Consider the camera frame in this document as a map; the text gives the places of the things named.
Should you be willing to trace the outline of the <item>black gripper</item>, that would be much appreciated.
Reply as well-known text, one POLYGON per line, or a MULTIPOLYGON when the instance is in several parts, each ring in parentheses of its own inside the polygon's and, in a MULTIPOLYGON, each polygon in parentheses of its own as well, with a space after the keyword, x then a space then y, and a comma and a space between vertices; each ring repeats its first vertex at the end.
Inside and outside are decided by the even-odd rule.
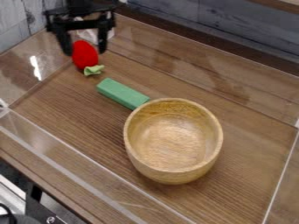
POLYGON ((104 53, 108 46, 108 31, 116 26, 117 0, 67 0, 67 5, 47 10, 45 28, 57 32, 56 38, 65 55, 72 54, 71 35, 67 31, 97 29, 97 50, 104 53))

